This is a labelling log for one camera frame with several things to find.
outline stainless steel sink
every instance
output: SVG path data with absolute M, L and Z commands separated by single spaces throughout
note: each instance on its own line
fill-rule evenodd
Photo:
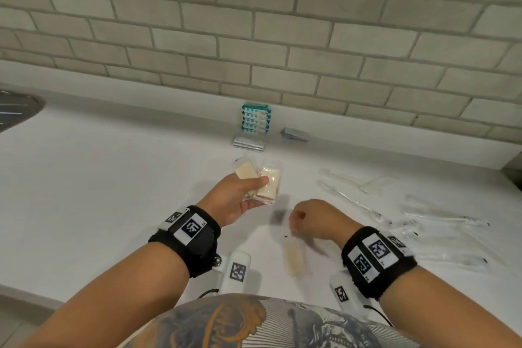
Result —
M 44 105 L 42 98 L 0 89 L 0 132 L 30 119 Z

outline white countertop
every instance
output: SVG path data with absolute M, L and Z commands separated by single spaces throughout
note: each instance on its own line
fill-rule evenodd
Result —
M 40 114 L 0 133 L 0 294 L 57 305 L 143 245 L 177 207 L 200 199 L 244 151 L 232 147 L 237 128 L 224 122 L 69 95 L 46 100 Z M 522 193 L 498 171 L 278 135 L 253 154 L 281 160 L 284 172 L 276 205 L 247 213 L 219 239 L 220 253 L 251 254 L 247 293 L 337 308 L 328 280 L 341 267 L 338 250 L 325 242 L 325 254 L 307 249 L 312 273 L 304 279 L 286 276 L 281 255 L 287 227 L 277 211 L 298 201 L 323 198 L 371 223 L 317 187 L 321 168 L 397 177 L 382 197 L 350 192 L 391 219 L 400 218 L 405 193 L 488 219 L 490 245 L 522 269 Z M 431 270 L 522 334 L 521 281 L 512 273 Z M 191 280 L 181 302 L 216 283 L 216 272 Z

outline brick wall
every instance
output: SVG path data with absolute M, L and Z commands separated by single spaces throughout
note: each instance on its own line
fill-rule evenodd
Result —
M 3 59 L 522 143 L 522 0 L 0 0 Z

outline wristband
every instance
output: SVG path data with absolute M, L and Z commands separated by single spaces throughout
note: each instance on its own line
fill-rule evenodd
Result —
M 218 223 L 192 205 L 169 216 L 148 242 L 171 248 L 185 262 L 191 278 L 196 278 L 212 269 L 220 235 Z
M 362 227 L 341 253 L 354 285 L 368 299 L 381 298 L 402 274 L 413 269 L 414 254 L 392 233 Z

